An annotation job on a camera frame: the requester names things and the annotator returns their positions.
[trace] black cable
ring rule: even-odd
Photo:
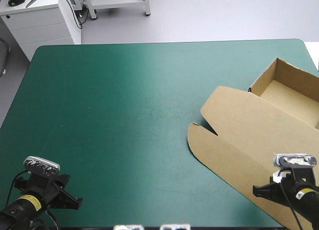
[[[81,25],[83,25],[85,22],[86,22],[86,20],[88,19],[88,16],[89,16],[89,9],[88,9],[88,11],[86,12],[86,16],[85,16],[85,19],[84,19],[84,21],[81,23]]]
[[[0,41],[3,42],[6,46],[8,46],[8,48],[10,48],[9,44],[2,38],[0,38]]]
[[[297,223],[298,223],[298,226],[299,226],[300,230],[304,230],[303,227],[301,226],[301,223],[300,223],[300,221],[299,221],[298,216],[296,215],[296,212],[295,212],[293,206],[291,205],[291,203],[290,203],[290,201],[289,201],[289,199],[288,199],[288,197],[287,197],[287,195],[286,195],[286,192],[285,192],[285,190],[284,190],[284,187],[283,187],[282,183],[280,182],[279,185],[280,185],[280,187],[281,187],[281,190],[283,191],[283,194],[284,194],[284,196],[285,196],[285,198],[286,198],[286,201],[287,201],[287,203],[288,203],[288,205],[289,205],[291,211],[293,212],[293,215],[294,215],[294,217],[295,217],[295,219],[296,219],[296,221],[297,221]]]
[[[54,224],[56,226],[56,229],[61,230],[61,227],[60,227],[58,220],[56,219],[56,217],[53,215],[53,213],[49,209],[46,211],[46,214],[48,214],[48,216],[52,219],[52,221],[54,222]]]
[[[24,171],[22,171],[21,173],[18,173],[18,174],[14,177],[14,179],[13,179],[13,181],[12,181],[12,184],[11,184],[11,187],[10,187],[10,190],[9,190],[8,198],[6,199],[5,207],[8,206],[8,203],[9,203],[9,200],[10,200],[10,196],[11,196],[11,192],[12,192],[12,188],[13,188],[13,186],[14,186],[14,183],[15,183],[16,179],[17,179],[21,174],[24,174],[24,173],[27,173],[27,172],[28,172],[28,170],[24,170]]]
[[[68,0],[65,0],[65,1],[69,4],[69,7],[70,7],[70,9],[71,9],[71,11],[72,11],[73,19],[74,19],[74,21],[75,21],[76,26],[77,26],[79,29],[82,29],[82,28],[83,28],[82,23],[80,22],[80,20],[78,19],[78,17],[77,17],[77,16],[75,15],[75,13],[73,12],[73,8],[72,8],[70,2],[69,2]]]
[[[49,230],[49,227],[42,219],[36,219],[36,220],[33,220],[33,222],[34,223],[41,223],[41,225],[44,227],[45,230]]]

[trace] chair leg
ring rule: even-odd
[[[92,6],[91,0],[86,0],[86,5],[88,6],[88,9],[89,9],[91,18],[92,18],[92,19],[96,19],[97,16],[96,16],[96,14],[95,14],[94,7]]]
[[[144,0],[144,2],[145,2],[146,15],[150,15],[151,14],[150,0]]]

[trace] cardboard box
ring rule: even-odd
[[[252,186],[269,183],[278,170],[273,164],[276,153],[307,153],[319,158],[319,78],[276,59],[250,90],[218,87],[201,109],[217,135],[191,124],[190,149],[279,223],[297,230],[288,207],[255,197]],[[319,166],[314,172],[319,176]],[[306,219],[299,218],[305,230],[312,230]]]

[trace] green table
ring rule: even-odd
[[[217,86],[247,90],[275,57],[317,74],[295,39],[39,48],[0,129],[0,202],[34,155],[59,163],[84,198],[54,211],[63,226],[280,226],[186,140]]]

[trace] box flap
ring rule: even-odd
[[[282,225],[289,229],[298,229],[294,216],[288,207],[257,198],[252,193],[252,186],[266,184],[273,172],[224,141],[220,136],[214,135],[197,124],[189,126],[188,144],[195,157],[206,167]],[[298,216],[304,229],[311,230],[312,225],[302,216]]]
[[[319,130],[253,93],[220,86],[201,114],[223,140],[272,173],[274,153],[319,155]],[[319,176],[319,168],[314,172]]]

